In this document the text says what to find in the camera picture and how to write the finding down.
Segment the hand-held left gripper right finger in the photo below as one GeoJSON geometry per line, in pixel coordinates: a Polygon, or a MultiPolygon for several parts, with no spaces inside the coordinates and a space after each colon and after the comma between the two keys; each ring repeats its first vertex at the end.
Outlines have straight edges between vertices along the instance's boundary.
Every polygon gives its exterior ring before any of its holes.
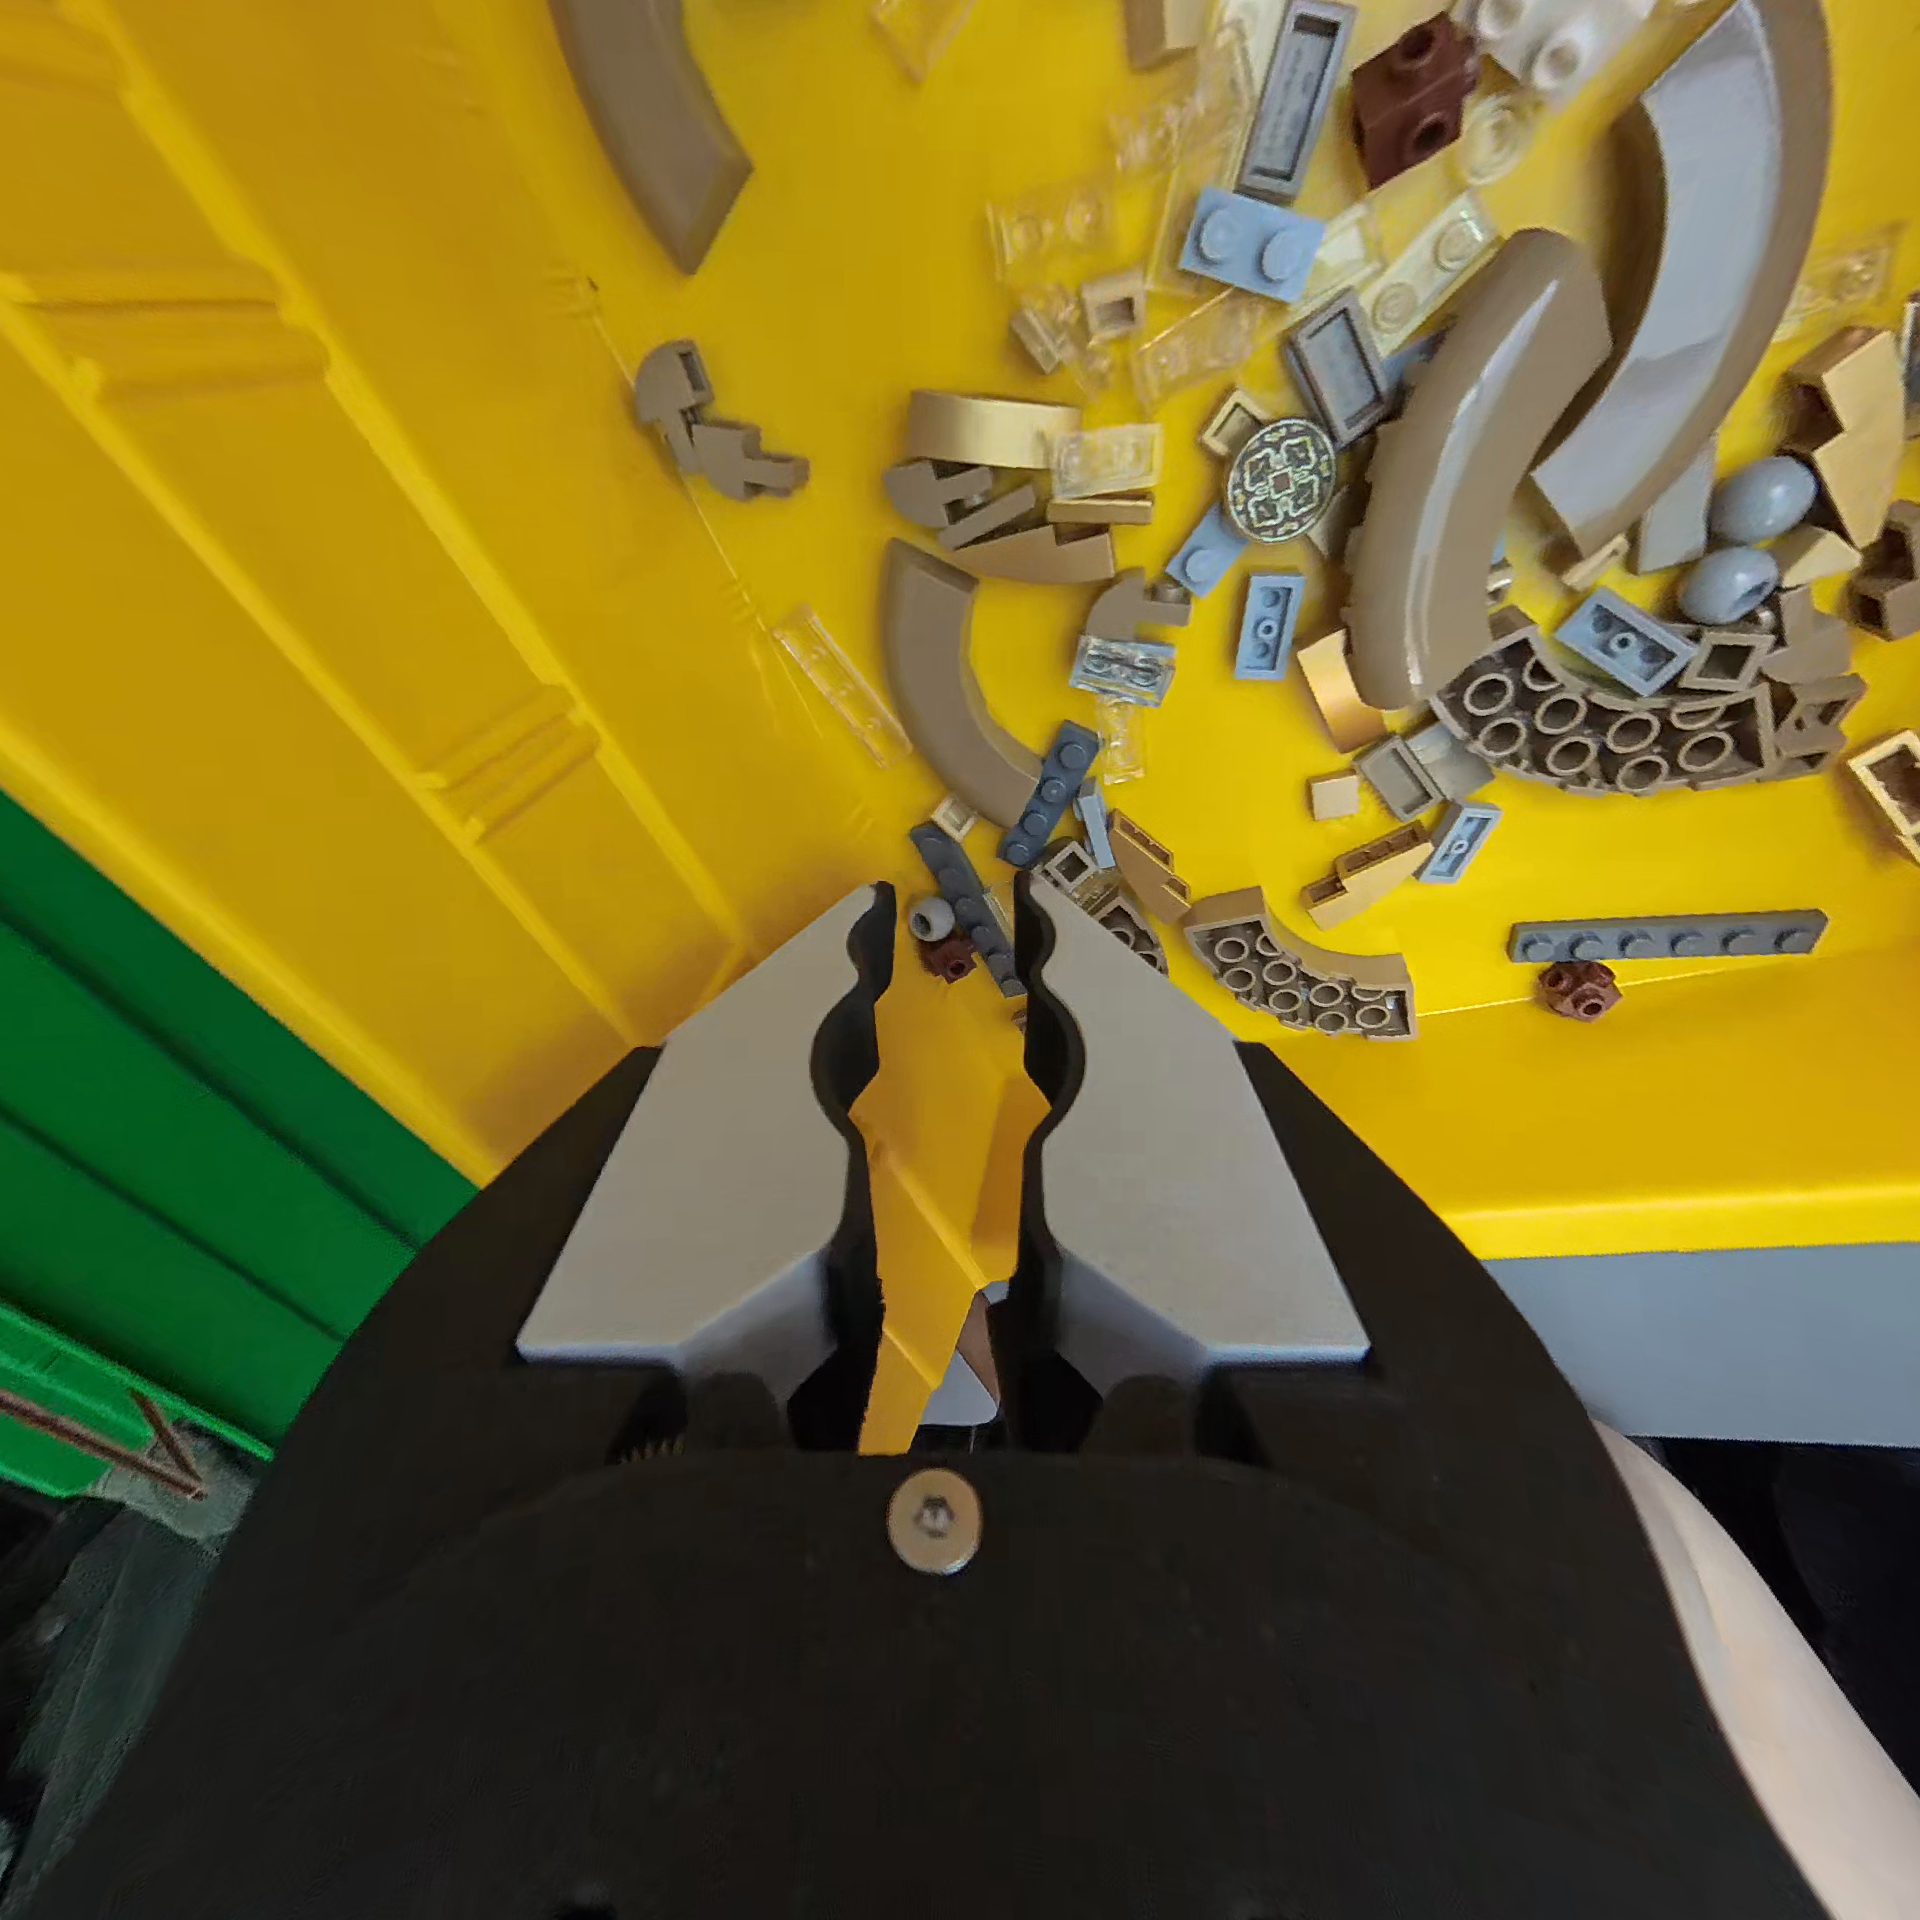
{"type": "Polygon", "coordinates": [[[1333,1371],[1372,1339],[1232,1030],[1060,889],[1015,886],[1028,987],[1016,1264],[994,1307],[1018,1449],[1078,1449],[1134,1379],[1333,1371]]]}

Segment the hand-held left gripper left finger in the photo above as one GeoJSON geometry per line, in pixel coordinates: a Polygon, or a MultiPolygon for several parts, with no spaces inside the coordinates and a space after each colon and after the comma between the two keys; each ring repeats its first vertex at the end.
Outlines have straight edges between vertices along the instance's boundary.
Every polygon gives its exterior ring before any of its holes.
{"type": "Polygon", "coordinates": [[[656,1051],[517,1333],[535,1361],[750,1376],[797,1445],[856,1449],[881,1285],[852,1105],[879,1064],[895,886],[855,886],[656,1051]]]}

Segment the pile of lego pieces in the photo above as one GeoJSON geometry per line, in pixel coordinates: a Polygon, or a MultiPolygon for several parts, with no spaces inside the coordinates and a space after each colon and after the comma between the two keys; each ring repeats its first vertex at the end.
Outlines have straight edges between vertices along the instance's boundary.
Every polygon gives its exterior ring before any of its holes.
{"type": "MultiPolygon", "coordinates": [[[[688,33],[684,3],[553,3],[566,75],[636,215],[684,273],[668,305],[697,320],[753,397],[807,402],[861,457],[903,432],[927,473],[994,466],[994,490],[1044,477],[1064,424],[1021,426],[988,453],[933,424],[988,400],[893,397],[925,345],[951,345],[967,299],[940,193],[992,136],[1030,141],[1016,106],[1068,99],[1064,29],[1048,3],[1013,71],[975,80],[924,126],[884,119],[809,39],[820,3],[721,3],[728,50],[768,128],[746,139],[688,33]],[[750,185],[750,144],[760,179],[750,185]]],[[[1916,733],[1858,728],[1856,648],[1916,646],[1916,457],[1881,443],[1906,345],[1831,326],[1783,370],[1774,466],[1714,473],[1692,496],[1686,457],[1759,370],[1759,322],[1792,320],[1788,270],[1813,232],[1841,119],[1832,37],[1889,29],[1889,103],[1916,104],[1916,13],[1903,3],[1712,3],[1712,25],[1645,82],[1596,161],[1600,257],[1564,217],[1486,224],[1466,200],[1428,227],[1438,256],[1334,272],[1324,242],[1297,294],[1261,301],[1224,256],[1175,272],[1181,314],[1135,349],[1143,424],[1196,379],[1247,370],[1281,333],[1310,423],[1358,449],[1333,457],[1333,503],[1312,507],[1327,558],[1310,613],[1334,627],[1297,643],[1324,737],[1414,781],[1412,755],[1466,760],[1462,810],[1520,800],[1520,853],[1494,858],[1474,930],[1418,947],[1431,991],[1461,987],[1486,1021],[1493,927],[1514,920],[1518,967],[1622,968],[1686,1000],[1769,943],[1758,931],[1679,938],[1679,918],[1601,906],[1743,905],[1815,889],[1840,943],[1754,991],[1769,1011],[1831,1005],[1866,1053],[1916,1048],[1916,733]],[[1769,471],[1806,479],[1806,522],[1734,528],[1734,494],[1769,471]]]]}

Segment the yellow plastic bin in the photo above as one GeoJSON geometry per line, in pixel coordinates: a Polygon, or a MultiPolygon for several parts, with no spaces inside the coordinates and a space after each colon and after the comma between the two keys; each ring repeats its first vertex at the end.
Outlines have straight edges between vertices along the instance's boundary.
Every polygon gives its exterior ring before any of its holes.
{"type": "MultiPolygon", "coordinates": [[[[871,3],[809,39],[886,121],[1005,78],[977,3],[924,80],[871,3]]],[[[1005,337],[990,217],[1090,192],[1160,239],[1189,104],[1119,3],[1048,3],[1064,103],[958,154],[967,299],[916,387],[1080,400],[1005,337]]],[[[473,1186],[863,879],[951,790],[849,723],[916,538],[807,402],[753,397],[607,174],[550,3],[5,3],[5,798],[473,1186]]],[[[1916,1047],[1769,1011],[1840,943],[1815,889],[1601,906],[1766,950],[1684,999],[1518,967],[1464,1019],[1418,947],[1479,889],[1336,931],[1408,960],[1398,1045],[1173,979],[1334,1104],[1518,1294],[1608,1421],[1916,1445],[1916,1047]]]]}

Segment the green plastic bin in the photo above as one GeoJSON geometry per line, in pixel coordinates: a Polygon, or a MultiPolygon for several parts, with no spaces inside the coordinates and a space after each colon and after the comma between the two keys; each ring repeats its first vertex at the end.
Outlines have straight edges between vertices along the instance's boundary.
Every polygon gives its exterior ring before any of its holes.
{"type": "Polygon", "coordinates": [[[262,1459],[473,1183],[2,800],[5,1394],[262,1459]]]}

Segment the green corduroy cloth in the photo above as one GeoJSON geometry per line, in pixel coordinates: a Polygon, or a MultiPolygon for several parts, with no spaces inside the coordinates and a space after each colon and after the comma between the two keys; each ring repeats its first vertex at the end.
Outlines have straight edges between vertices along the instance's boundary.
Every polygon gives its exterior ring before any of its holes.
{"type": "Polygon", "coordinates": [[[143,1728],[258,1477],[60,1502],[5,1549],[2,1912],[24,1915],[143,1728]]]}

